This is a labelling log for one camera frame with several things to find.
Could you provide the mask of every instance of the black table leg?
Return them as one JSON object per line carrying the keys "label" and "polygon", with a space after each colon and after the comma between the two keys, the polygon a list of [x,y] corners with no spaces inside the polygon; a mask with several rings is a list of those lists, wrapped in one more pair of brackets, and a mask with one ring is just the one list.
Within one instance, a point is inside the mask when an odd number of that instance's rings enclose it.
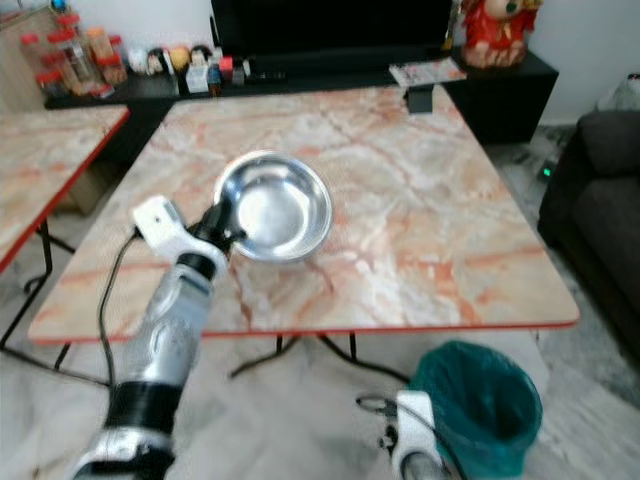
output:
{"label": "black table leg", "polygon": [[[281,356],[283,356],[285,353],[287,353],[289,350],[291,350],[291,347],[293,347],[296,342],[300,340],[300,337],[292,337],[291,340],[289,340],[286,344],[284,344],[284,346],[282,345],[282,336],[278,336],[276,338],[276,351],[269,354],[269,355],[265,355],[264,357],[260,357],[260,358],[256,358],[255,360],[250,360],[248,362],[243,363],[242,365],[240,365],[239,367],[237,367],[236,369],[234,369],[230,374],[229,374],[229,379],[234,379],[236,378],[238,375],[240,375],[243,372],[246,372],[247,370],[251,370],[254,367],[257,367],[259,365],[262,365],[263,363],[266,362],[270,362],[271,360],[274,360],[276,358],[279,358]],[[354,333],[349,334],[349,346],[350,346],[350,354],[347,354],[345,352],[343,352],[342,350],[340,350],[340,347],[338,347],[335,343],[333,343],[331,340],[329,340],[329,338],[327,338],[325,335],[319,335],[318,336],[318,340],[320,340],[324,345],[326,345],[329,350],[331,350],[333,353],[335,353],[338,357],[340,357],[342,360],[344,360],[347,363],[350,363],[351,365],[354,365],[356,367],[359,368],[363,368],[365,370],[371,370],[374,372],[378,372],[378,373],[382,373],[384,375],[388,375],[390,377],[395,378],[396,380],[399,380],[400,382],[407,384],[409,383],[409,377],[407,377],[406,375],[396,372],[395,370],[389,368],[389,367],[385,367],[383,365],[376,365],[375,363],[370,363],[370,362],[363,362],[361,360],[358,360],[357,357],[357,350],[356,350],[356,336]]]}
{"label": "black table leg", "polygon": [[[43,242],[45,241],[45,237],[46,237],[46,240],[49,242],[49,245],[51,245],[51,244],[56,245],[57,247],[61,248],[62,250],[65,250],[66,252],[70,253],[71,255],[76,253],[75,248],[70,246],[65,241],[60,240],[58,237],[56,237],[54,235],[51,235],[51,233],[49,233],[49,228],[48,228],[46,220],[44,222],[42,222],[42,225],[40,225],[40,227],[38,227],[38,230],[36,230],[36,233],[40,236],[40,238],[42,238]],[[46,254],[46,249],[45,249],[45,262],[47,261],[46,255],[47,254]],[[37,277],[34,277],[34,278],[28,280],[27,283],[25,283],[24,287],[23,287],[24,293],[31,293],[32,287],[34,285],[37,285],[39,282],[46,280],[47,277],[50,274],[51,274],[51,250],[50,250],[50,247],[49,247],[49,263],[47,263],[47,271],[43,275],[39,275]]]}
{"label": "black table leg", "polygon": [[[42,230],[40,228],[37,230],[37,233],[38,233],[38,235],[42,236]],[[62,250],[65,250],[65,251],[69,252],[71,255],[76,253],[76,249],[75,248],[73,248],[71,245],[69,245],[64,240],[60,240],[55,235],[51,235],[48,230],[47,230],[47,236],[49,237],[49,242],[54,244],[56,247],[59,247]]]}
{"label": "black table leg", "polygon": [[238,375],[240,375],[243,372],[246,372],[247,370],[251,370],[252,368],[262,365],[263,363],[267,363],[267,362],[270,362],[271,360],[281,357],[282,355],[287,353],[289,350],[291,350],[291,348],[298,342],[298,340],[300,340],[300,337],[292,337],[287,343],[282,345],[282,336],[279,335],[276,340],[275,352],[270,353],[269,355],[265,355],[264,357],[259,357],[259,358],[256,358],[255,360],[250,360],[248,362],[243,363],[239,367],[235,368],[229,374],[229,379],[233,380]]}
{"label": "black table leg", "polygon": [[407,377],[406,375],[396,372],[395,370],[389,368],[389,367],[385,367],[383,365],[376,365],[375,363],[371,363],[371,362],[363,362],[361,360],[358,360],[356,355],[355,355],[355,335],[351,334],[353,336],[353,340],[351,340],[351,344],[354,347],[351,350],[351,355],[343,352],[342,350],[340,350],[340,347],[338,347],[335,343],[333,343],[331,340],[329,340],[328,337],[326,337],[325,335],[319,335],[318,336],[318,340],[320,340],[322,343],[324,343],[327,348],[329,350],[331,350],[333,353],[335,353],[338,357],[340,357],[342,360],[344,360],[347,363],[350,363],[351,365],[354,365],[356,367],[359,368],[363,368],[365,370],[371,370],[374,372],[378,372],[378,373],[382,373],[384,375],[388,375],[390,377],[395,378],[396,380],[399,380],[400,382],[407,384],[410,381],[410,378]]}
{"label": "black table leg", "polygon": [[18,312],[18,314],[15,316],[15,318],[12,320],[11,324],[9,325],[9,328],[7,328],[4,335],[2,335],[2,338],[0,338],[0,352],[12,358],[15,358],[17,360],[20,360],[22,362],[25,362],[29,365],[32,365],[34,367],[47,370],[49,372],[59,373],[60,375],[64,375],[64,376],[75,378],[78,380],[91,382],[96,385],[108,387],[107,382],[105,382],[104,380],[100,380],[97,378],[93,378],[89,375],[84,375],[82,373],[76,373],[70,370],[60,368],[60,365],[62,364],[64,357],[67,355],[67,352],[69,351],[69,347],[71,346],[71,344],[66,344],[64,347],[62,347],[62,350],[60,351],[60,354],[56,359],[54,367],[47,365],[45,362],[42,362],[37,358],[33,358],[25,353],[22,353],[18,350],[15,350],[14,348],[7,346],[7,341],[11,337],[11,334],[14,332],[14,330],[20,323],[20,320],[22,320],[22,317],[24,317],[24,314],[27,312],[27,310],[29,309],[29,307],[31,306],[35,298],[38,296],[38,293],[40,293],[40,290],[42,290],[42,287],[44,286],[45,282],[51,275],[51,272],[53,271],[53,261],[51,258],[51,243],[53,242],[51,241],[51,236],[49,235],[49,227],[47,225],[46,220],[42,222],[42,225],[40,225],[40,228],[38,229],[38,234],[42,238],[42,250],[44,252],[45,272],[41,276],[34,278],[32,280],[29,280],[29,282],[27,282],[27,284],[35,285],[35,288],[32,291],[30,291],[29,296],[27,297],[26,301],[22,305],[22,308],[20,308],[20,311]]}

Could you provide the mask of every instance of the tabletop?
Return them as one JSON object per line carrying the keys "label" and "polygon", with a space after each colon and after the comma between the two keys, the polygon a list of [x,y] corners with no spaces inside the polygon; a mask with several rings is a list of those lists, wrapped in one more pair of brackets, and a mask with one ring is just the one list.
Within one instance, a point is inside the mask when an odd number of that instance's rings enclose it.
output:
{"label": "tabletop", "polygon": [[[96,310],[131,211],[170,197],[191,223],[226,164],[251,150],[292,154],[326,182],[334,225],[287,266],[232,254],[205,336],[545,328],[578,308],[482,147],[441,87],[409,115],[398,88],[274,95],[173,107],[31,325],[38,343],[95,341]],[[106,311],[131,336],[166,271],[129,249]]]}
{"label": "tabletop", "polygon": [[128,115],[126,107],[0,115],[0,271]]}

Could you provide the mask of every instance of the electrical cable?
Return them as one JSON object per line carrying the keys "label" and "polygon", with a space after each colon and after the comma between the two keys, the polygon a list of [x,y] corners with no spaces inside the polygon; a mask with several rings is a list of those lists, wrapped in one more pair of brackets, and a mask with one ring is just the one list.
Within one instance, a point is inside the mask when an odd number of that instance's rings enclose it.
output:
{"label": "electrical cable", "polygon": [[140,232],[136,228],[134,233],[127,239],[127,241],[120,247],[120,251],[116,256],[115,261],[113,262],[113,266],[111,267],[111,272],[109,273],[109,278],[107,279],[107,284],[102,292],[102,298],[100,299],[100,306],[98,307],[98,330],[100,331],[100,342],[102,343],[102,349],[104,350],[104,357],[107,362],[107,373],[109,376],[108,387],[109,387],[109,400],[113,399],[113,394],[116,388],[116,369],[115,363],[113,361],[113,352],[111,351],[111,344],[109,343],[109,338],[107,337],[107,331],[105,328],[104,322],[104,312],[107,308],[107,303],[109,302],[109,297],[111,296],[111,291],[113,289],[113,285],[116,280],[116,276],[118,275],[118,270],[120,269],[120,264],[124,259],[125,253],[131,246],[134,240],[137,238],[141,238]]}
{"label": "electrical cable", "polygon": [[[365,402],[385,402],[387,405],[384,409],[372,408],[370,406],[367,406]],[[391,398],[385,397],[384,395],[377,395],[377,394],[363,395],[361,397],[356,398],[356,405],[358,405],[363,410],[366,410],[368,412],[373,412],[373,413],[383,413],[384,410],[387,409],[389,405],[392,405],[396,408],[396,411],[398,409],[401,409],[407,414],[411,415],[418,422],[420,422],[424,427],[429,429],[431,433],[433,433],[433,436],[436,437],[436,440],[438,440],[438,442],[444,447],[444,449],[447,451],[447,454],[451,458],[453,465],[456,467],[456,470],[458,471],[458,477],[460,477],[460,480],[468,480],[469,477],[467,477],[467,475],[464,473],[464,469],[462,468],[462,463],[460,462],[460,459],[454,452],[453,447],[451,446],[449,441],[444,437],[444,435],[442,435],[435,428],[433,428],[431,424],[427,422],[422,417],[422,415],[420,415],[418,412],[407,407],[406,405],[396,402]]]}

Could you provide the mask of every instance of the trash can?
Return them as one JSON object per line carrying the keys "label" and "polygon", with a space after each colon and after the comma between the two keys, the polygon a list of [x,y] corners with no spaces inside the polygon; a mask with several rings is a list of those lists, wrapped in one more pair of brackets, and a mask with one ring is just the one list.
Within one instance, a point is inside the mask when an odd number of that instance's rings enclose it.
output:
{"label": "trash can", "polygon": [[422,358],[409,388],[429,394],[435,428],[469,478],[522,475],[542,423],[542,404],[529,376],[510,358],[449,342]]}

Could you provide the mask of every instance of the paper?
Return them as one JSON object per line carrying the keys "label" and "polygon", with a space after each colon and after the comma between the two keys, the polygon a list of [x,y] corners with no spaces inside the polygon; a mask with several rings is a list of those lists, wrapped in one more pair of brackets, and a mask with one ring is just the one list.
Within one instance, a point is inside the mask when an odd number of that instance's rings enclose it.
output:
{"label": "paper", "polygon": [[433,62],[390,65],[389,72],[401,87],[432,85],[434,83],[454,82],[467,78],[467,74],[460,70],[456,62],[451,58]]}

